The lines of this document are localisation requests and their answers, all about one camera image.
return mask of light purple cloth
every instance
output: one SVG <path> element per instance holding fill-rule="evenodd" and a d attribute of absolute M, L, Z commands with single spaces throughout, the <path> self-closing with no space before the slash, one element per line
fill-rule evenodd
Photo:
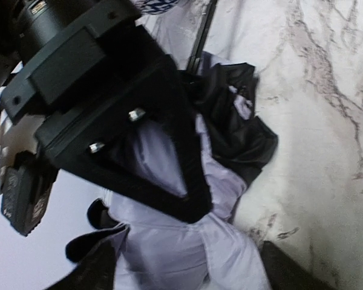
<path fill-rule="evenodd" d="M 124 196 L 109 195 L 110 215 L 130 224 L 117 262 L 116 290 L 196 290 L 207 275 L 220 290 L 270 289 L 256 245 L 226 222 L 246 185 L 211 157 L 200 115 L 196 128 L 213 210 L 189 225 Z M 147 122 L 128 138 L 131 170 L 177 196 L 186 193 L 173 143 L 159 124 Z"/>

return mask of silver bolt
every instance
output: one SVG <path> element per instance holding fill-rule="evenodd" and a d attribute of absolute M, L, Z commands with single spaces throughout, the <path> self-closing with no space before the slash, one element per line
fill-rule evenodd
<path fill-rule="evenodd" d="M 129 120 L 131 122 L 137 122 L 142 117 L 144 117 L 145 111 L 142 108 L 136 108 L 135 110 L 129 112 Z"/>
<path fill-rule="evenodd" d="M 100 151 L 104 147 L 105 147 L 105 144 L 103 144 L 102 142 L 95 142 L 89 146 L 89 149 L 90 149 L 91 154 L 94 154 L 94 153 L 97 153 L 98 151 Z"/>

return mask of marble countertop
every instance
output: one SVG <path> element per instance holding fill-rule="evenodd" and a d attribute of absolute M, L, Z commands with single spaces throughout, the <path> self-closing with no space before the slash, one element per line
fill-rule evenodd
<path fill-rule="evenodd" d="M 143 23 L 184 67 L 207 0 Z M 257 68 L 280 136 L 234 224 L 343 290 L 363 290 L 363 0 L 220 0 L 205 50 Z"/>

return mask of black fabric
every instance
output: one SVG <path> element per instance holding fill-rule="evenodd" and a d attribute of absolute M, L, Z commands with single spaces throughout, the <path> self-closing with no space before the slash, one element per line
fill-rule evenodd
<path fill-rule="evenodd" d="M 111 241 L 86 256 L 69 275 L 46 290 L 113 290 L 116 249 Z"/>
<path fill-rule="evenodd" d="M 109 230 L 95 231 L 89 234 L 84 234 L 73 239 L 66 246 L 66 257 L 73 263 L 80 262 L 91 250 L 98 245 L 101 240 L 108 236 L 120 233 L 126 227 L 117 227 Z"/>
<path fill-rule="evenodd" d="M 258 79 L 253 76 L 254 67 L 247 63 L 218 64 L 203 74 L 198 77 L 183 72 L 182 77 L 190 102 L 206 122 L 213 157 L 250 184 L 278 145 L 278 136 L 255 116 Z M 229 86 L 237 91 L 232 92 Z M 248 120 L 234 106 L 237 94 L 251 104 Z"/>
<path fill-rule="evenodd" d="M 313 278 L 272 242 L 263 244 L 261 258 L 273 290 L 334 290 Z"/>
<path fill-rule="evenodd" d="M 106 207 L 101 199 L 96 199 L 87 211 L 87 218 L 91 226 L 97 230 L 104 228 L 114 228 L 119 223 L 116 222 L 108 213 L 109 208 Z"/>

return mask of blue and white patterned fabric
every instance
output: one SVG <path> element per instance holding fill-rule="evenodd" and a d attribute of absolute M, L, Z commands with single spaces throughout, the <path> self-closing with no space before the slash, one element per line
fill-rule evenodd
<path fill-rule="evenodd" d="M 143 14 L 159 15 L 173 8 L 179 0 L 138 0 L 133 1 L 134 5 Z"/>

